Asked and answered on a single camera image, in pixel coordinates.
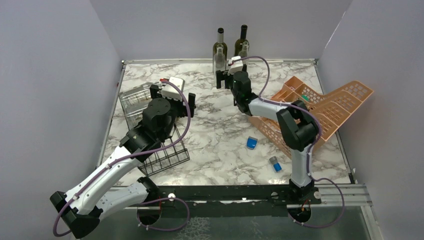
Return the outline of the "clear glass bottle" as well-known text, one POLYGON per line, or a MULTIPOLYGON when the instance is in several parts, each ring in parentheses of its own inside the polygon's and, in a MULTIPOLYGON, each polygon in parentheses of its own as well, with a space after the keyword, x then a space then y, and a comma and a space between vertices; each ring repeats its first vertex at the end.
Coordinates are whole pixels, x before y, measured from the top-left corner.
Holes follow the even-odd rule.
POLYGON ((224 54, 224 45, 218 44, 216 47, 216 53, 213 56, 213 75, 216 83, 216 87, 221 87, 221 81, 218 79, 217 71, 226 70, 226 56, 224 54))
MULTIPOLYGON (((248 41, 244 41, 244 42, 242 43, 242 45, 241 45, 241 50, 239 51, 238 55, 239 55, 241 58, 245 58, 245 57, 247 57, 247 56, 248 56, 248 53, 249 53, 249 47, 250 47, 249 42, 248 42, 248 41)), ((248 65, 248 63, 249 63, 249 59, 244 59, 244 60, 242 60, 242 63, 243 63, 244 65, 248 65)))

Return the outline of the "green bottle silver capsule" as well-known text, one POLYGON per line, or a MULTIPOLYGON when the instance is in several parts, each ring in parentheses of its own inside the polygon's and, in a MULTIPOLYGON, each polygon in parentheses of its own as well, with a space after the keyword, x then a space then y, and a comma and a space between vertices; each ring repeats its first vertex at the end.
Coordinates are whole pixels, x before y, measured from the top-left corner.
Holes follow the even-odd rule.
POLYGON ((224 42, 224 29, 222 27, 218 28, 217 30, 217 41, 214 43, 212 50, 213 50, 213 56, 212 56, 212 70, 213 70, 213 57, 214 54, 217 52, 216 48, 218 44, 222 44, 224 46, 224 55, 226 57, 226 67, 227 67, 227 51, 228 47, 227 44, 224 42))

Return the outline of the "green bottle black capsule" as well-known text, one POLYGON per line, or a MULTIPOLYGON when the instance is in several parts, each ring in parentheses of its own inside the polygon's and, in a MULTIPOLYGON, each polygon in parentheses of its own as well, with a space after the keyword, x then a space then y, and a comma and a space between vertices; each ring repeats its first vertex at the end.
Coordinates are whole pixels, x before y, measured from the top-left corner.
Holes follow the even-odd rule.
POLYGON ((234 57, 239 55, 240 51, 243 49, 244 42, 249 42, 247 40, 247 30, 248 26, 246 24, 240 27, 240 37, 234 43, 234 57))

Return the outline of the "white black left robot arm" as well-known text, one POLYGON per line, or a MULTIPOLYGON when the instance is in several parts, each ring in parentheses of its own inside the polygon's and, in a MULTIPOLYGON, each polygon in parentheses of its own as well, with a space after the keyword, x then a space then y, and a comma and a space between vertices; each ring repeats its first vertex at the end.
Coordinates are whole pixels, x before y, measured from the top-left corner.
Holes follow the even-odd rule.
POLYGON ((164 80, 162 88, 150 86, 150 96, 141 121, 120 140, 107 161, 72 189, 50 196, 58 211, 52 227, 55 237, 73 234, 83 238, 112 213, 133 204, 155 203, 157 191, 141 182, 108 193, 124 175, 151 155, 172 148, 188 133, 196 109, 194 93, 185 96, 178 86, 164 80))

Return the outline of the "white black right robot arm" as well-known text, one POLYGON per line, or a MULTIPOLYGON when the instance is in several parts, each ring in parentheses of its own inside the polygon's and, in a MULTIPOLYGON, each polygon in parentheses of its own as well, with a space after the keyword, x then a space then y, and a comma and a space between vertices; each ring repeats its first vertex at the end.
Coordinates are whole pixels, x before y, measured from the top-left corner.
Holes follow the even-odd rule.
POLYGON ((314 190, 314 180, 310 173, 311 153, 317 136, 321 134, 319 121, 311 115, 302 100, 275 102, 260 98, 252 91, 246 71, 230 73, 217 70, 215 77, 216 87, 225 87, 231 91, 234 105, 241 113, 278 122, 292 161, 288 196, 292 202, 302 203, 314 190))

